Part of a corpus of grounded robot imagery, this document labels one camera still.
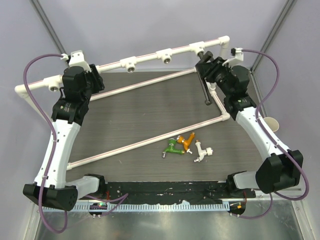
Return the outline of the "dark metal long faucet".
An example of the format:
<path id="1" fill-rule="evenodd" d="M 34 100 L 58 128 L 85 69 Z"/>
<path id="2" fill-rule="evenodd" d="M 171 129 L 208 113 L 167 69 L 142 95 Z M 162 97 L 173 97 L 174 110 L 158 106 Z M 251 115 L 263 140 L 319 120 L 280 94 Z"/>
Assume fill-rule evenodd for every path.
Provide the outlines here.
<path id="1" fill-rule="evenodd" d="M 195 69 L 199 78 L 199 82 L 204 94 L 204 103 L 209 106 L 213 103 L 212 97 L 210 96 L 209 88 L 206 82 L 206 78 L 208 76 L 208 69 L 210 68 L 209 66 L 205 66 L 207 62 L 210 62 L 211 59 L 213 58 L 213 54 L 210 51 L 207 51 L 204 53 L 203 51 L 198 53 L 199 61 L 195 65 Z"/>

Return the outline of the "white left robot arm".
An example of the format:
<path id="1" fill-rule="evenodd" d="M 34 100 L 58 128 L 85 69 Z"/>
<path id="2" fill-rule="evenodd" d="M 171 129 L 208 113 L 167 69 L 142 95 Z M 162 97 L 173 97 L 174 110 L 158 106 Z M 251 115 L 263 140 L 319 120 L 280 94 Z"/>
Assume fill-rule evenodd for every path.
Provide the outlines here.
<path id="1" fill-rule="evenodd" d="M 51 118 L 56 139 L 51 138 L 41 168 L 33 183 L 25 184 L 22 193 L 33 203 L 71 211 L 77 200 L 91 195 L 100 200 L 107 192 L 105 178 L 99 174 L 67 182 L 66 173 L 71 150 L 89 110 L 91 96 L 105 86 L 97 67 L 90 64 L 90 71 L 81 66 L 71 66 L 62 75 L 60 98 L 52 108 Z"/>

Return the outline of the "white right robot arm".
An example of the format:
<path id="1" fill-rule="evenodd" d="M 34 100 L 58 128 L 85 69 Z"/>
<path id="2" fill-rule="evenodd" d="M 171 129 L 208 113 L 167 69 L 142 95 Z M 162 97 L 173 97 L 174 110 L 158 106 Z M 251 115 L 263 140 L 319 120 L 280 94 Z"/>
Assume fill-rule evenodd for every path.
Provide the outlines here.
<path id="1" fill-rule="evenodd" d="M 220 88 L 225 95 L 224 108 L 246 131 L 263 161 L 256 171 L 230 174 L 225 186 L 226 193 L 236 198 L 244 189 L 258 189 L 270 194 L 297 186 L 303 155 L 281 142 L 261 117 L 257 105 L 247 93 L 249 70 L 241 65 L 230 67 L 226 60 L 214 58 L 209 51 L 198 56 L 200 60 L 195 69 L 204 94 L 210 93 L 208 85 Z"/>

